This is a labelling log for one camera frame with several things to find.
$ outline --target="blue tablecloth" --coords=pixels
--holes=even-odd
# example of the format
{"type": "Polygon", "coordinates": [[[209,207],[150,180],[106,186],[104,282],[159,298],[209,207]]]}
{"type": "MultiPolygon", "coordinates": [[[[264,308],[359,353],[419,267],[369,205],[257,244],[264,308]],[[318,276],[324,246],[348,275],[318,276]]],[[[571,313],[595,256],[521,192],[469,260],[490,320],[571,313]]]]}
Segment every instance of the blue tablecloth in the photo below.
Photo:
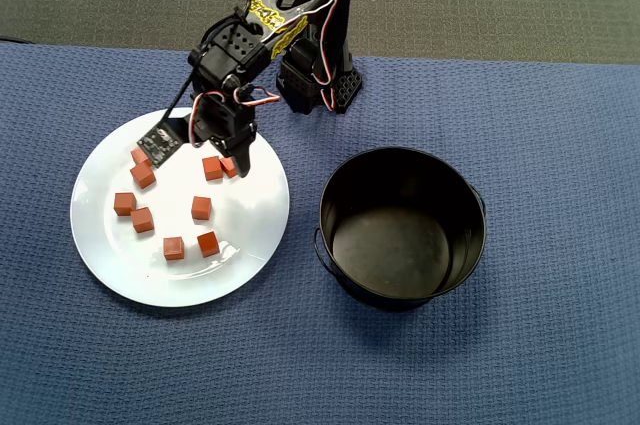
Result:
{"type": "Polygon", "coordinates": [[[0,423],[640,422],[640,67],[356,63],[344,116],[259,110],[291,190],[273,259],[164,310],[93,278],[69,201],[102,138],[166,107],[186,54],[0,45],[0,423]],[[447,160],[488,211],[475,273],[405,314],[350,298],[312,245],[331,172],[381,145],[447,160]]]}

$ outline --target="small block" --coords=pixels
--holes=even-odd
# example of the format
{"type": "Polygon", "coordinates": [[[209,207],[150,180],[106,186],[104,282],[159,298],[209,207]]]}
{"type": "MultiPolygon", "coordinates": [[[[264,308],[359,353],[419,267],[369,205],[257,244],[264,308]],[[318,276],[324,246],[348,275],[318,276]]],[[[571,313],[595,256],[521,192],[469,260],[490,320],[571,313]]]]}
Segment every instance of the small block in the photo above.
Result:
{"type": "Polygon", "coordinates": [[[153,170],[147,167],[144,163],[139,163],[133,167],[131,169],[131,175],[138,186],[142,189],[147,188],[156,181],[156,176],[153,174],[153,170]]]}
{"type": "Polygon", "coordinates": [[[227,177],[233,178],[238,174],[238,170],[236,170],[236,164],[233,163],[233,158],[223,158],[220,160],[220,165],[222,165],[222,170],[227,174],[227,177]]]}
{"type": "Polygon", "coordinates": [[[184,258],[184,241],[182,237],[164,239],[164,258],[167,260],[182,260],[184,258]]]}
{"type": "Polygon", "coordinates": [[[211,199],[209,197],[193,197],[191,216],[196,220],[211,218],[211,199]]]}
{"type": "Polygon", "coordinates": [[[135,228],[138,233],[153,230],[153,217],[147,207],[132,211],[131,222],[133,223],[133,228],[135,228]]]}
{"type": "Polygon", "coordinates": [[[116,193],[113,209],[120,217],[128,217],[136,209],[136,196],[131,192],[116,193]]]}
{"type": "Polygon", "coordinates": [[[222,165],[218,157],[209,157],[202,159],[202,166],[204,167],[204,176],[208,180],[217,180],[224,176],[222,171],[222,165]]]}
{"type": "Polygon", "coordinates": [[[218,245],[218,239],[214,232],[205,233],[198,237],[198,245],[202,251],[203,257],[210,257],[220,252],[220,246],[218,245]]]}
{"type": "Polygon", "coordinates": [[[136,147],[134,150],[131,150],[131,157],[133,158],[133,161],[136,162],[136,165],[144,163],[147,167],[151,167],[151,159],[140,147],[136,147]]]}

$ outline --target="white plate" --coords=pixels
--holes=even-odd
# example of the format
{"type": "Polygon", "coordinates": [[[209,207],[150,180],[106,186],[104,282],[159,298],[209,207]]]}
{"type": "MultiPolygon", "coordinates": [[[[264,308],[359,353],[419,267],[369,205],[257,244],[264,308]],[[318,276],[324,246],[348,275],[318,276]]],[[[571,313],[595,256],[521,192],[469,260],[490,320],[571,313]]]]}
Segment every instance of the white plate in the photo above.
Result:
{"type": "MultiPolygon", "coordinates": [[[[191,109],[178,108],[174,115],[191,109]]],[[[71,230],[82,259],[122,296],[162,307],[208,302],[238,289],[273,255],[287,225],[289,186],[282,164],[260,135],[251,145],[245,178],[207,182],[202,158],[218,155],[209,143],[183,145],[162,167],[156,183],[140,190],[129,173],[130,151],[164,112],[143,115],[105,138],[87,158],[71,197],[71,230]],[[149,207],[155,230],[138,234],[130,217],[113,211],[116,192],[133,192],[149,207]],[[191,218],[194,196],[210,197],[211,220],[191,218]],[[202,258],[197,236],[215,231],[218,255],[202,258]],[[165,237],[181,236],[185,259],[166,261],[165,237]]]]}

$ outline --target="white wire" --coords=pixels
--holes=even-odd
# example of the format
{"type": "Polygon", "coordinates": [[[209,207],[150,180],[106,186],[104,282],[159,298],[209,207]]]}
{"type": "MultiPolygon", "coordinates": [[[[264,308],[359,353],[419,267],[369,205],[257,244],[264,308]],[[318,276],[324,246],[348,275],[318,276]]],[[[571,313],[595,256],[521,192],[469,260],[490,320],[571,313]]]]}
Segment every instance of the white wire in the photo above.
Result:
{"type": "Polygon", "coordinates": [[[189,117],[189,143],[193,148],[200,148],[204,143],[204,142],[196,143],[196,138],[195,138],[193,129],[195,127],[195,118],[196,118],[196,115],[198,114],[198,107],[200,106],[200,100],[202,100],[202,98],[207,95],[217,95],[218,97],[220,97],[221,100],[224,101],[224,95],[222,95],[222,93],[220,93],[217,90],[212,90],[210,92],[203,92],[193,100],[193,108],[191,109],[191,116],[189,117]]]}
{"type": "Polygon", "coordinates": [[[311,76],[315,78],[316,82],[318,82],[320,85],[329,85],[332,79],[331,70],[329,69],[329,61],[327,60],[327,55],[324,53],[324,37],[325,37],[327,25],[329,24],[329,20],[331,20],[331,17],[333,15],[334,9],[336,8],[336,5],[338,5],[338,0],[332,0],[332,1],[333,1],[333,5],[331,5],[331,10],[329,10],[329,13],[327,13],[327,18],[324,19],[324,23],[322,24],[322,31],[320,32],[320,57],[322,58],[324,71],[325,71],[325,74],[327,75],[327,81],[325,82],[323,80],[320,80],[315,73],[313,72],[311,73],[311,76]]]}
{"type": "Polygon", "coordinates": [[[314,13],[318,13],[320,10],[323,10],[326,7],[328,7],[329,5],[331,5],[331,3],[333,3],[333,1],[334,0],[328,0],[327,3],[325,3],[324,5],[319,6],[315,10],[309,10],[308,12],[302,12],[302,13],[296,15],[295,17],[290,18],[289,20],[284,22],[282,25],[280,25],[278,28],[276,28],[273,32],[271,32],[269,35],[267,35],[266,38],[263,38],[262,39],[262,43],[268,42],[271,39],[271,37],[273,37],[276,33],[278,33],[280,31],[281,28],[284,28],[284,27],[287,27],[287,26],[291,25],[293,22],[295,22],[296,20],[304,17],[305,15],[313,15],[314,13]]]}
{"type": "Polygon", "coordinates": [[[329,109],[330,112],[333,112],[336,109],[336,92],[333,89],[333,87],[330,87],[331,90],[331,104],[329,104],[329,102],[327,102],[327,97],[324,94],[324,88],[320,90],[320,95],[322,96],[322,101],[324,102],[325,106],[329,109]]]}
{"type": "Polygon", "coordinates": [[[240,90],[239,88],[236,88],[233,91],[233,99],[236,101],[236,103],[239,103],[240,105],[246,105],[247,107],[255,107],[256,105],[263,105],[265,103],[279,102],[280,99],[282,99],[280,95],[271,93],[269,90],[267,90],[264,87],[254,87],[254,90],[262,90],[267,95],[267,98],[261,98],[260,100],[249,100],[248,102],[243,102],[240,100],[240,95],[238,93],[239,90],[240,90]]]}

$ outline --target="bucket handle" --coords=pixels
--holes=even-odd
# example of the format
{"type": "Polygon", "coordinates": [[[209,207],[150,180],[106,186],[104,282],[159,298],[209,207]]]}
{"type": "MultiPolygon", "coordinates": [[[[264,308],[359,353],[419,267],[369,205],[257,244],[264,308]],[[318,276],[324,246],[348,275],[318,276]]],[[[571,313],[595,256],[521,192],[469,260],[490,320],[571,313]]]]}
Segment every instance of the bucket handle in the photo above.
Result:
{"type": "Polygon", "coordinates": [[[471,187],[471,190],[473,191],[473,193],[475,194],[476,198],[480,202],[480,207],[482,208],[482,214],[486,217],[487,216],[487,207],[484,204],[484,199],[482,198],[482,196],[478,193],[478,191],[472,185],[469,185],[469,187],[471,187]]]}
{"type": "Polygon", "coordinates": [[[336,272],[331,270],[331,268],[329,268],[329,266],[326,263],[324,263],[324,260],[320,255],[320,249],[318,248],[318,232],[319,231],[320,231],[320,228],[316,228],[316,233],[313,234],[313,246],[316,248],[316,255],[318,256],[318,260],[320,260],[320,263],[322,264],[322,266],[325,268],[327,272],[329,272],[334,277],[338,278],[338,276],[336,275],[336,272]]]}

